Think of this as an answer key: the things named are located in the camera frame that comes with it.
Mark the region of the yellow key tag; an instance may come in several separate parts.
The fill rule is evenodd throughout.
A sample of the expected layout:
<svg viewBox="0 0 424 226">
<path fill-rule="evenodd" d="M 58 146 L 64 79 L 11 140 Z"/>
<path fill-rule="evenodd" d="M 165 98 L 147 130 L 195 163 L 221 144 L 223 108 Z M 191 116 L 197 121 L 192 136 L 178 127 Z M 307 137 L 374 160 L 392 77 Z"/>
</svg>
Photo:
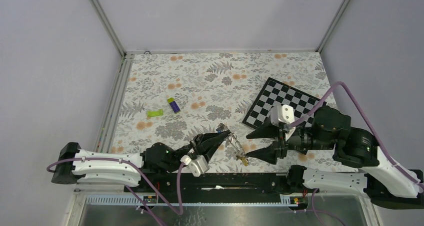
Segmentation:
<svg viewBox="0 0 424 226">
<path fill-rule="evenodd" d="M 248 165 L 249 165 L 249 161 L 247 160 L 247 158 L 242 157 L 242 158 L 240 158 L 240 160 L 241 160 L 241 162 L 242 162 L 242 164 L 243 164 L 244 166 L 248 166 Z"/>
</svg>

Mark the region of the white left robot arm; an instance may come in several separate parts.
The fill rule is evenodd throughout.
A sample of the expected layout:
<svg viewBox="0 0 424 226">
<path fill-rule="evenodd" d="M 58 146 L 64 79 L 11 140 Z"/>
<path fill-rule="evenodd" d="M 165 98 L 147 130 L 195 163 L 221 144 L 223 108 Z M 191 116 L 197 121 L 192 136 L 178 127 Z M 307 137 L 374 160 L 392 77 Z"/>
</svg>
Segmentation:
<svg viewBox="0 0 424 226">
<path fill-rule="evenodd" d="M 84 150 L 77 142 L 67 143 L 57 162 L 47 167 L 51 182 L 73 185 L 77 182 L 106 182 L 139 187 L 148 192 L 155 186 L 152 175 L 173 173 L 187 167 L 195 177 L 209 170 L 209 161 L 228 139 L 230 130 L 196 135 L 179 149 L 157 142 L 141 153 L 107 154 Z"/>
</svg>

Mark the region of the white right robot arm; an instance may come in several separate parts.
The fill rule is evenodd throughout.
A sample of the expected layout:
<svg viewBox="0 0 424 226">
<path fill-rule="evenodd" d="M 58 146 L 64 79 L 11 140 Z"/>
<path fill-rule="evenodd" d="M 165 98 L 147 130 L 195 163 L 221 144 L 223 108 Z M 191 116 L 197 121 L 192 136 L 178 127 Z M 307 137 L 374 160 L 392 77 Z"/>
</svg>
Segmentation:
<svg viewBox="0 0 424 226">
<path fill-rule="evenodd" d="M 272 143 L 248 153 L 249 157 L 276 164 L 288 151 L 333 150 L 333 159 L 355 169 L 353 173 L 324 172 L 293 165 L 283 181 L 283 192 L 339 191 L 367 197 L 379 207 L 392 210 L 422 209 L 424 181 L 421 170 L 392 164 L 367 130 L 351 126 L 351 118 L 328 106 L 314 113 L 312 125 L 287 129 L 294 122 L 293 108 L 273 107 L 270 115 L 248 139 L 271 138 Z"/>
</svg>

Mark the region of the purple yellow marker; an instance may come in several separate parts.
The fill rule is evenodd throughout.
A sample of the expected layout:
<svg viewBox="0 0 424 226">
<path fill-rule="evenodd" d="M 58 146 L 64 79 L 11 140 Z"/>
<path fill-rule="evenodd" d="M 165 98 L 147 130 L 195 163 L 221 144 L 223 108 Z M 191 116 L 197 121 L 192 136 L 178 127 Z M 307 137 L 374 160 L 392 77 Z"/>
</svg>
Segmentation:
<svg viewBox="0 0 424 226">
<path fill-rule="evenodd" d="M 167 102 L 168 102 L 169 106 L 171 107 L 173 113 L 177 114 L 181 111 L 178 104 L 176 103 L 176 101 L 173 98 L 169 98 L 167 100 Z"/>
</svg>

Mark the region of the green marker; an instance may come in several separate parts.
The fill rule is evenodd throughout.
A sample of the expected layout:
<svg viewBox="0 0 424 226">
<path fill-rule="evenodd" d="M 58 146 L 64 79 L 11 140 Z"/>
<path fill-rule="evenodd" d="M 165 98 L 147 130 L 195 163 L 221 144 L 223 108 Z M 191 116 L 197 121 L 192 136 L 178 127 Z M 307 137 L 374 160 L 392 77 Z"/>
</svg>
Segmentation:
<svg viewBox="0 0 424 226">
<path fill-rule="evenodd" d="M 163 110 L 156 110 L 156 111 L 147 111 L 147 117 L 158 117 L 162 116 L 164 114 Z"/>
</svg>

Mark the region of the black front rail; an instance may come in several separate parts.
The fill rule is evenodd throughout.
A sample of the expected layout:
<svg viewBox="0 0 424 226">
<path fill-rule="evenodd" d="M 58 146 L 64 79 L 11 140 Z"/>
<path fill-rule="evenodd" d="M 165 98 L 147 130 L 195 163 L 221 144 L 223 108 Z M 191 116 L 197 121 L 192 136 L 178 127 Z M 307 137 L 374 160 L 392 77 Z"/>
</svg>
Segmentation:
<svg viewBox="0 0 424 226">
<path fill-rule="evenodd" d="M 147 174 L 147 178 L 161 193 L 177 192 L 177 174 Z M 302 193 L 307 187 L 303 185 L 302 176 L 288 176 L 278 173 L 209 173 L 194 177 L 191 173 L 180 175 L 180 189 L 214 188 L 220 186 L 231 189 L 255 189 L 265 192 Z M 153 189 L 142 178 L 138 186 L 131 187 L 134 192 L 150 192 Z"/>
</svg>

